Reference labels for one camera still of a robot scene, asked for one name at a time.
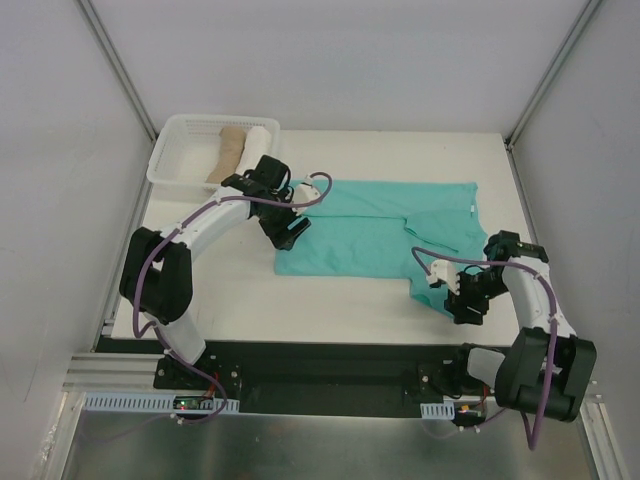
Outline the white plastic basket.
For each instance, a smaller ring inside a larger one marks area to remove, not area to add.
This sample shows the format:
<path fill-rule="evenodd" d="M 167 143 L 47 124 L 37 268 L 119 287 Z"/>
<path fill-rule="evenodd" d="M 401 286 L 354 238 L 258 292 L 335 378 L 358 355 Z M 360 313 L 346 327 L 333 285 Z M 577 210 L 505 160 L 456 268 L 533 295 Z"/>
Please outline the white plastic basket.
<path fill-rule="evenodd" d="M 239 127 L 248 133 L 261 127 L 270 135 L 266 153 L 275 157 L 279 150 L 280 124 L 263 117 L 177 114 L 169 117 L 152 151 L 146 177 L 153 185 L 195 193 L 212 189 L 206 182 L 219 160 L 220 132 Z"/>

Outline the white rolled t-shirt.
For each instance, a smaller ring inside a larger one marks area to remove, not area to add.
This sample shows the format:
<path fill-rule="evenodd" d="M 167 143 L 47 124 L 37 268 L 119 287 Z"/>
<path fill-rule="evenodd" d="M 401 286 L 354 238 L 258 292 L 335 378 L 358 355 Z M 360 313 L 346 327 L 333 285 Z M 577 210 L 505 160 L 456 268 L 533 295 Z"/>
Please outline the white rolled t-shirt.
<path fill-rule="evenodd" d="M 272 135 L 265 127 L 252 127 L 246 135 L 244 149 L 236 168 L 236 173 L 242 175 L 247 170 L 253 170 L 262 156 L 269 153 L 271 144 Z"/>

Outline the aluminium rail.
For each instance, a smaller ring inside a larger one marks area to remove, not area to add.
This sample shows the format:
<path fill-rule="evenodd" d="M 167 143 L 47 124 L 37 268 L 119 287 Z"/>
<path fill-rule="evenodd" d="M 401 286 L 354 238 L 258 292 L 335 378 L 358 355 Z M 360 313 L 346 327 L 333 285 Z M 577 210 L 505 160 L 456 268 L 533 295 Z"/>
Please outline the aluminium rail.
<path fill-rule="evenodd" d="M 66 391 L 148 390 L 159 354 L 77 353 L 63 382 Z"/>

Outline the aluminium frame post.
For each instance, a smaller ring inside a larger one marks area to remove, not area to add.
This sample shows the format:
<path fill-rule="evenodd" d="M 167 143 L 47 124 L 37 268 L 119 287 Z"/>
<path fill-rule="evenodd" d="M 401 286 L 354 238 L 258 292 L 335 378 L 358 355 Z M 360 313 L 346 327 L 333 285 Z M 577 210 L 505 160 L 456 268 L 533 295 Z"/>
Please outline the aluminium frame post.
<path fill-rule="evenodd" d="M 91 0 L 75 0 L 74 4 L 104 56 L 145 135 L 151 142 L 155 142 L 158 138 L 158 132 L 94 2 Z"/>
<path fill-rule="evenodd" d="M 508 152 L 514 149 L 516 143 L 523 135 L 534 114 L 543 103 L 543 100 L 553 87 L 585 32 L 604 4 L 605 2 L 603 0 L 588 0 L 582 5 L 578 15 L 560 42 L 543 75 L 527 100 L 515 125 L 509 134 L 505 136 L 504 144 Z"/>

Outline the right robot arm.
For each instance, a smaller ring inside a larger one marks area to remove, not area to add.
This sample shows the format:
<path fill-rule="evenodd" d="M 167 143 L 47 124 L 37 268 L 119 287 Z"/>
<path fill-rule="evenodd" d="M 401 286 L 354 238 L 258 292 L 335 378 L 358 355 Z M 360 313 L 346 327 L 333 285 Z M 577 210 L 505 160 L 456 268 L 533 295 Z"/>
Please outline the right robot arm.
<path fill-rule="evenodd" d="M 486 263 L 475 274 L 457 274 L 445 310 L 456 324 L 480 326 L 490 301 L 511 297 L 520 331 L 505 353 L 465 344 L 450 369 L 452 387 L 473 394 L 484 384 L 499 406 L 535 414 L 542 399 L 544 416 L 573 421 L 597 359 L 593 342 L 580 339 L 569 325 L 550 281 L 549 258 L 542 246 L 525 243 L 515 232 L 492 235 L 484 247 Z"/>

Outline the right aluminium frame post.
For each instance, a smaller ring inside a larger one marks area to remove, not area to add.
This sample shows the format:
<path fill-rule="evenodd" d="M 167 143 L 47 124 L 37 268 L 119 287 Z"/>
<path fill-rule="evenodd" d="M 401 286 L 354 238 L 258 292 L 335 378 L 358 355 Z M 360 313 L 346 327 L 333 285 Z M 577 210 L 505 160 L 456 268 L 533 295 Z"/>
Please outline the right aluminium frame post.
<path fill-rule="evenodd" d="M 603 0 L 588 0 L 582 5 L 578 15 L 560 42 L 543 75 L 527 100 L 515 125 L 509 134 L 505 136 L 504 144 L 508 152 L 514 149 L 516 143 L 523 135 L 534 114 L 543 103 L 543 100 L 553 87 L 585 32 L 604 4 L 605 2 Z"/>

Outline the beige rolled t-shirt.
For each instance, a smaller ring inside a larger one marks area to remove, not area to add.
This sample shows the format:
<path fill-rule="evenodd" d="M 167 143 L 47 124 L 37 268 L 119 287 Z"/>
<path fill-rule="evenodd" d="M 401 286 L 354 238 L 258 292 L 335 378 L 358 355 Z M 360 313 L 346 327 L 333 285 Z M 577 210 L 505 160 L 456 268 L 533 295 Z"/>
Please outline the beige rolled t-shirt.
<path fill-rule="evenodd" d="M 246 136 L 246 131 L 237 126 L 225 126 L 220 131 L 218 161 L 206 179 L 208 184 L 220 184 L 236 172 L 244 151 Z"/>

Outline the teal t-shirt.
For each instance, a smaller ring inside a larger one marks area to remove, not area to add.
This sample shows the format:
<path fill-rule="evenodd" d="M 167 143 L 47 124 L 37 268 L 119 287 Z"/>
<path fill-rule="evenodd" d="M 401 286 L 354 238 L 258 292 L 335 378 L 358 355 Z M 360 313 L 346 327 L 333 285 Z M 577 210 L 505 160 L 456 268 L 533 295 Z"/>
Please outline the teal t-shirt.
<path fill-rule="evenodd" d="M 406 279 L 409 296 L 438 312 L 447 292 L 432 289 L 411 250 L 479 260 L 487 234 L 470 183 L 337 180 L 304 215 L 310 227 L 275 256 L 282 276 Z"/>

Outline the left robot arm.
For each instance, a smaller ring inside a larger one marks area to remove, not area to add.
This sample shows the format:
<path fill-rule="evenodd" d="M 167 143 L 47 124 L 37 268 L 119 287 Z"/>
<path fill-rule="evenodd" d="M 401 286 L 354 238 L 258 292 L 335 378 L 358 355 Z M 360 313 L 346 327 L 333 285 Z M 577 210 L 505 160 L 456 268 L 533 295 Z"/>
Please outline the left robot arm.
<path fill-rule="evenodd" d="M 201 358 L 206 342 L 191 313 L 193 265 L 229 230 L 256 219 L 277 250 L 288 251 L 311 226 L 304 211 L 325 193 L 313 175 L 291 185 L 291 170 L 264 155 L 256 167 L 222 180 L 213 195 L 186 218 L 161 230 L 140 227 L 129 240 L 119 293 L 133 307 L 134 336 L 152 328 L 178 363 L 176 375 L 188 388 L 204 387 L 210 363 Z"/>

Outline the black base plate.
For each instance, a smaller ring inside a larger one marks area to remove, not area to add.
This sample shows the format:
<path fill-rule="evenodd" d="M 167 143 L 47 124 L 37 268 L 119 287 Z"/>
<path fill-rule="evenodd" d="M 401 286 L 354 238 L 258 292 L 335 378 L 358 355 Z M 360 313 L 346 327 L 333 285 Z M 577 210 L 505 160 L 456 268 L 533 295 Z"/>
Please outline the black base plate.
<path fill-rule="evenodd" d="M 454 367 L 458 346 L 209 341 L 194 371 L 169 356 L 153 385 L 218 395 L 243 413 L 417 418 L 446 397 L 481 397 L 486 389 Z"/>

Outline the left aluminium frame post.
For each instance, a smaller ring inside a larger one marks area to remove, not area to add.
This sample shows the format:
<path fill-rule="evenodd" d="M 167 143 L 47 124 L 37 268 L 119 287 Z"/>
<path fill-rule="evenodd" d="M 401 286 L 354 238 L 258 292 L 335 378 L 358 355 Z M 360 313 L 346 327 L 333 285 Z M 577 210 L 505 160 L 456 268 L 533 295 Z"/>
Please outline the left aluminium frame post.
<path fill-rule="evenodd" d="M 151 142 L 155 142 L 158 138 L 158 132 L 94 2 L 91 0 L 75 0 L 74 4 L 104 56 L 145 135 Z"/>

